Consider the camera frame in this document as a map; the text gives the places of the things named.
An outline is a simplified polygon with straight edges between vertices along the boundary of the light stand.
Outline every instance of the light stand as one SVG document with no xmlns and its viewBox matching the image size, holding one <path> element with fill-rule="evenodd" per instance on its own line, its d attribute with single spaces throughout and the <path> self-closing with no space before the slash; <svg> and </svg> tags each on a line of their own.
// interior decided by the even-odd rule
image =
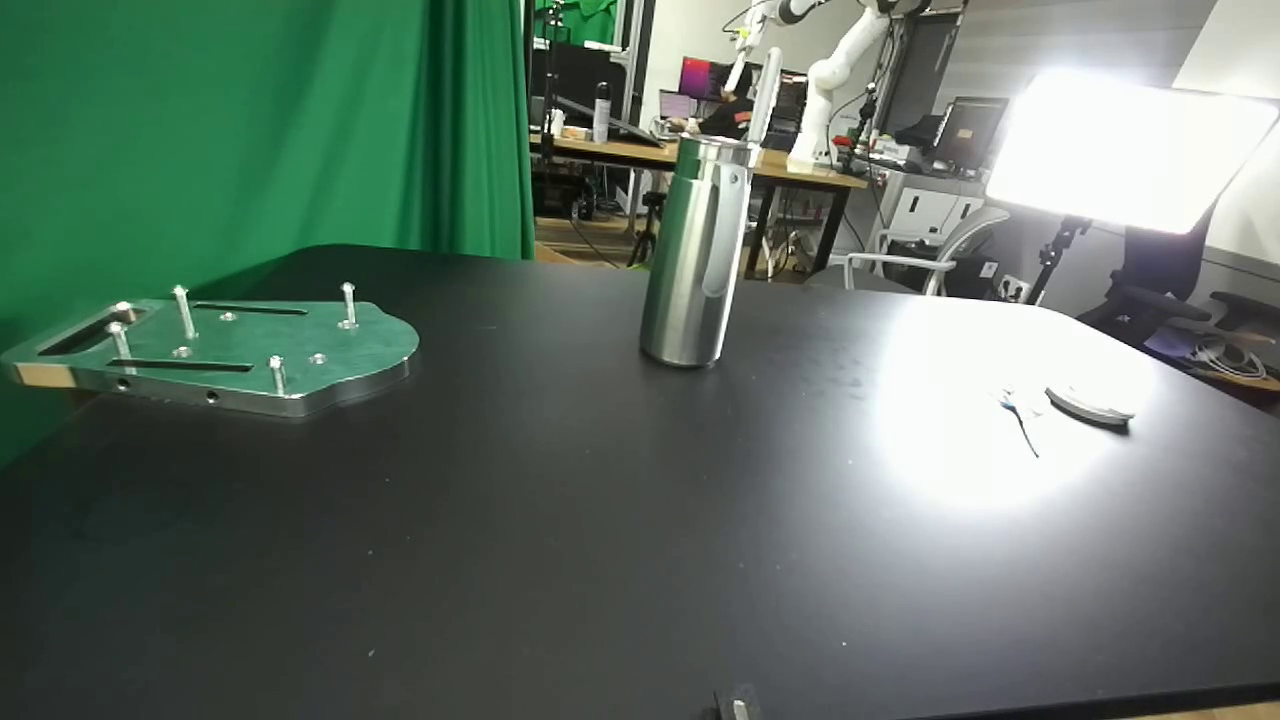
<svg viewBox="0 0 1280 720">
<path fill-rule="evenodd" d="M 1089 229 L 1091 229 L 1091 221 L 1069 218 L 1069 221 L 1058 229 L 1051 245 L 1042 247 L 1042 275 L 1036 275 L 1036 284 L 1030 289 L 1030 306 L 1042 306 L 1042 298 L 1044 298 L 1058 265 L 1069 257 L 1069 247 L 1075 245 L 1075 235 L 1084 235 Z"/>
</svg>

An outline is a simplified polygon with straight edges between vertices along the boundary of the small metal object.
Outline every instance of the small metal object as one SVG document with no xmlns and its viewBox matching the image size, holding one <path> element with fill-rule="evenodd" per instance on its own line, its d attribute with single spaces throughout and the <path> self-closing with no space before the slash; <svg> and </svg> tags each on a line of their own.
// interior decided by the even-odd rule
<svg viewBox="0 0 1280 720">
<path fill-rule="evenodd" d="M 359 319 L 355 319 L 355 284 L 344 284 L 344 310 L 348 310 L 348 319 L 340 319 L 340 330 L 359 330 Z"/>
<path fill-rule="evenodd" d="M 1109 433 L 1129 433 L 1129 419 L 1134 413 L 1123 408 L 1109 408 L 1105 399 L 1089 399 L 1084 393 L 1075 388 L 1044 388 L 1049 405 L 1075 415 L 1080 426 L 1097 426 L 1097 427 L 1109 427 Z"/>
<path fill-rule="evenodd" d="M 137 310 L 128 300 L 111 306 L 128 324 L 137 324 Z"/>
<path fill-rule="evenodd" d="M 738 684 L 733 694 L 717 694 L 717 720 L 760 720 L 758 688 Z"/>
<path fill-rule="evenodd" d="M 183 319 L 187 346 L 201 341 L 196 319 L 191 319 L 187 289 L 183 289 L 183 284 L 172 284 L 172 300 L 178 300 L 178 311 L 181 311 L 181 319 Z"/>
<path fill-rule="evenodd" d="M 1013 393 L 1000 396 L 1000 408 L 1009 408 L 1009 415 L 1013 415 L 1016 427 L 1025 433 L 1030 452 L 1042 461 L 1042 448 L 1036 448 L 1036 440 L 1034 440 L 1030 415 L 1025 415 L 1025 408 L 1016 405 Z"/>
<path fill-rule="evenodd" d="M 108 332 L 111 332 L 111 341 L 116 341 L 116 355 L 128 361 L 128 355 L 133 355 L 133 354 L 128 354 L 128 330 L 111 319 Z"/>
<path fill-rule="evenodd" d="M 285 393 L 285 355 L 268 355 L 268 369 L 274 369 L 274 380 L 276 380 L 276 396 L 287 396 Z"/>
</svg>

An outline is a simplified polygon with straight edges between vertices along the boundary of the bright light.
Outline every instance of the bright light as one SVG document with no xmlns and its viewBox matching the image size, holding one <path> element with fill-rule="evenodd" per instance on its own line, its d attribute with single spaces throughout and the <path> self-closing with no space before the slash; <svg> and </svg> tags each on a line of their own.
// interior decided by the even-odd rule
<svg viewBox="0 0 1280 720">
<path fill-rule="evenodd" d="M 958 324 L 952 310 L 902 317 L 880 346 L 890 365 L 875 369 L 875 463 L 892 486 L 949 517 L 1025 517 L 1044 513 L 1065 493 L 1091 493 L 1097 463 L 1115 452 L 1114 433 L 1097 433 L 1044 396 L 1058 388 L 1091 388 L 1115 408 L 1146 415 L 1155 396 L 1150 361 L 1105 337 L 1080 337 L 1075 319 L 1042 310 L 1000 310 L 1000 337 L 1021 337 L 1009 354 L 965 354 L 982 332 Z M 1000 405 L 1016 396 L 1030 436 Z"/>
<path fill-rule="evenodd" d="M 988 196 L 1193 234 L 1278 126 L 1272 104 L 1044 72 L 1009 114 Z"/>
</svg>

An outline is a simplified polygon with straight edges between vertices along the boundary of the office chair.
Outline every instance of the office chair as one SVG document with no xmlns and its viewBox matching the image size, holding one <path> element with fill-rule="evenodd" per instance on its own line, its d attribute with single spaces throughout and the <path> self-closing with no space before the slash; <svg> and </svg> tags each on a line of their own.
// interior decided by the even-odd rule
<svg viewBox="0 0 1280 720">
<path fill-rule="evenodd" d="M 1109 300 L 1080 319 L 1169 361 L 1255 408 L 1280 399 L 1280 310 L 1207 291 L 1222 311 L 1189 306 L 1200 284 L 1211 211 L 1189 235 L 1123 234 Z"/>
<path fill-rule="evenodd" d="M 1211 211 L 1189 235 L 1129 229 L 1109 300 L 1080 319 L 1135 348 L 1169 319 L 1211 319 L 1211 311 L 1184 306 L 1200 280 L 1207 223 Z"/>
<path fill-rule="evenodd" d="M 921 270 L 923 272 L 923 298 L 943 298 L 949 291 L 949 272 L 958 270 L 958 257 L 965 257 L 972 247 L 977 235 L 984 235 L 988 229 L 1003 223 L 1013 211 L 984 206 L 977 211 L 969 211 L 952 235 L 938 247 L 938 257 L 898 257 L 898 251 L 847 251 L 842 257 L 844 270 L 844 289 L 902 289 L 892 280 L 886 280 L 886 265 L 890 270 Z"/>
</svg>

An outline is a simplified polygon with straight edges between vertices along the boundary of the metal stand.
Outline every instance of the metal stand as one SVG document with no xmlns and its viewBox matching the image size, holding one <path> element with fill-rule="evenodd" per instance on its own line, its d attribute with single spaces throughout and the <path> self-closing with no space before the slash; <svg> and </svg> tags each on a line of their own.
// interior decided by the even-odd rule
<svg viewBox="0 0 1280 720">
<path fill-rule="evenodd" d="M 1030 291 L 1030 306 L 1042 306 L 1042 298 L 1044 298 L 1058 265 L 1061 265 L 1065 251 L 1075 245 L 1075 235 L 1089 234 L 1089 223 L 1091 223 L 1091 221 L 1084 221 L 1084 218 L 1069 218 L 1069 221 L 1058 229 L 1051 245 L 1042 247 L 1042 275 L 1036 275 L 1036 284 L 1034 284 L 1034 291 Z"/>
<path fill-rule="evenodd" d="M 645 234 L 632 245 L 630 265 L 647 265 L 647 257 L 657 251 L 657 221 L 670 206 L 670 191 L 645 191 Z"/>
</svg>

